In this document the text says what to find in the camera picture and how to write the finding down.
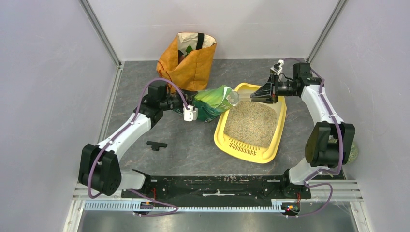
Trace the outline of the clear plastic litter scoop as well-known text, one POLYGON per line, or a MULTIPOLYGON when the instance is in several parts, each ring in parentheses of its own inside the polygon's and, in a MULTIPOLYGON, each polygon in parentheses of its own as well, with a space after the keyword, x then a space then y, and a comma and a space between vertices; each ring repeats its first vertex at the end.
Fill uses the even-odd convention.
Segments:
POLYGON ((251 101, 250 93, 239 93, 231 90, 225 97, 231 106, 237 106, 240 101, 251 101))

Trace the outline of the green cat litter bag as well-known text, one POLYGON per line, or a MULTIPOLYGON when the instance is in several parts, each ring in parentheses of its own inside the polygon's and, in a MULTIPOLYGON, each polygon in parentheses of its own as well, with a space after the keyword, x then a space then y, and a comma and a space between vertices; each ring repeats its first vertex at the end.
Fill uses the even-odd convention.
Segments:
POLYGON ((188 105, 197 110, 196 120, 210 122, 239 103, 239 94, 222 85, 219 88, 198 91, 182 90, 188 105))

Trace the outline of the yellow litter box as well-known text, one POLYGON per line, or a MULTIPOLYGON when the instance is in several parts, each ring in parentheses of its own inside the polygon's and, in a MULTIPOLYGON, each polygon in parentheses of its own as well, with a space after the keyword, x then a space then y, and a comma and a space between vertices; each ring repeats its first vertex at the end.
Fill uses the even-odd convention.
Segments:
MULTIPOLYGON (((253 93, 259 87, 241 83, 235 91, 253 93)), ((278 151, 287 105, 284 97, 275 104, 240 101, 221 114, 214 133, 215 145, 223 152, 249 162, 269 163, 278 151)))

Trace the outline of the orange paper shopping bag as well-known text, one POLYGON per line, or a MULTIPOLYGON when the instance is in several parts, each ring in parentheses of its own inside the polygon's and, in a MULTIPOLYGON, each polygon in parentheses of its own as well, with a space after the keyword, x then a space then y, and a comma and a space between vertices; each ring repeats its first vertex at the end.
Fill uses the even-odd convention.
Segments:
POLYGON ((205 33, 180 32, 156 65, 159 77, 184 90, 206 89, 217 40, 205 33))

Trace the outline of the black bag clip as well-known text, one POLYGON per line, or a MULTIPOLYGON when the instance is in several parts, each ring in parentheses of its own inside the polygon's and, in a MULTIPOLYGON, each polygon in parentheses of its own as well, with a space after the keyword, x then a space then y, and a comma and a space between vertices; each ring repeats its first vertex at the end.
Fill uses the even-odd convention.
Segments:
POLYGON ((167 143, 161 142, 154 142, 154 141, 147 141, 146 144, 151 147, 153 151, 159 151, 160 148, 166 148, 168 146, 167 143))

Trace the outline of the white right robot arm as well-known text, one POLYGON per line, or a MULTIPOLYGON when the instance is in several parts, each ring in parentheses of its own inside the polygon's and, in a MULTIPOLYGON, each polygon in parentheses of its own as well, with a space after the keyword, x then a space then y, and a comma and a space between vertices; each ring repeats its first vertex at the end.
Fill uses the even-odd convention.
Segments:
POLYGON ((312 70, 310 63, 294 64, 292 78, 281 80, 283 65, 284 61, 279 60, 270 69, 267 82, 250 99, 273 104, 280 96, 300 97, 312 117, 314 128, 305 146, 305 157, 287 170, 288 179, 279 184, 280 194, 290 198, 298 192, 298 185, 308 184, 319 174, 340 174, 349 159, 355 126, 336 113, 326 95, 324 79, 312 70))

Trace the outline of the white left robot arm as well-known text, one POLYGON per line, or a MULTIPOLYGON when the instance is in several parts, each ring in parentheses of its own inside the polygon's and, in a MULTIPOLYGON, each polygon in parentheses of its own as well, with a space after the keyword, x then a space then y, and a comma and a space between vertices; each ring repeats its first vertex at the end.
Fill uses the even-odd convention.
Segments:
POLYGON ((95 199, 101 194, 111 196, 117 190, 133 189, 139 197, 147 197, 152 190, 149 176, 140 171, 123 171, 119 162, 165 111, 181 109, 185 121, 196 120, 198 110, 192 103, 197 94, 181 90, 164 78, 150 81, 127 121, 97 145, 87 144, 82 149, 78 181, 87 187, 88 196, 95 199))

